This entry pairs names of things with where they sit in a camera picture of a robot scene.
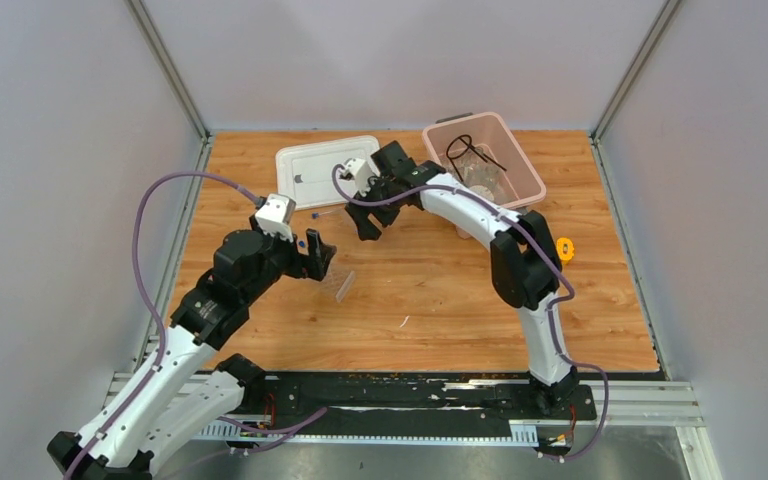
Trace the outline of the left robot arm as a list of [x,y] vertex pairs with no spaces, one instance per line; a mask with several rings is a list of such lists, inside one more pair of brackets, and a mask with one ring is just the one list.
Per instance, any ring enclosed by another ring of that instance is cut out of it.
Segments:
[[229,233],[213,266],[172,314],[156,349],[114,400],[77,432],[59,432],[47,451],[66,479],[150,479],[196,433],[235,408],[258,411],[263,370],[235,354],[186,399],[191,376],[248,320],[251,305],[281,277],[321,281],[336,255],[318,231],[307,250],[260,229]]

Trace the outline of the clear test tube rack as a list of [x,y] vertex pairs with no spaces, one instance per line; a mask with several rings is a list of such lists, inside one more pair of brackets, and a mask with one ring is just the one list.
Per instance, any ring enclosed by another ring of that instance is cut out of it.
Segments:
[[348,295],[356,280],[356,271],[351,266],[332,262],[320,282],[323,294],[336,303],[341,303]]

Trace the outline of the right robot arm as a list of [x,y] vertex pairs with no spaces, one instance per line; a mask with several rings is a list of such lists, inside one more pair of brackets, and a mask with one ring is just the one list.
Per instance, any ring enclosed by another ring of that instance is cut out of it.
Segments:
[[569,283],[544,216],[492,203],[441,165],[416,163],[396,141],[366,159],[335,165],[331,180],[363,241],[379,239],[402,207],[413,206],[479,242],[489,254],[494,291],[521,323],[533,408],[552,418],[569,407],[579,376],[564,343],[558,307],[559,290]]

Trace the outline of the black metal tripod stand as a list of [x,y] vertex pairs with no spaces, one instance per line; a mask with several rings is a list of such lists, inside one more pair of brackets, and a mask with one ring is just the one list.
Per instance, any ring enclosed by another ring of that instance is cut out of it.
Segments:
[[469,134],[461,134],[455,137],[445,149],[445,157],[454,163],[456,159],[464,157],[465,155],[473,155],[484,163],[489,163],[495,166],[502,172],[506,172],[507,168],[500,162],[493,158],[489,153],[486,153],[482,148],[477,147],[474,144],[473,137]]

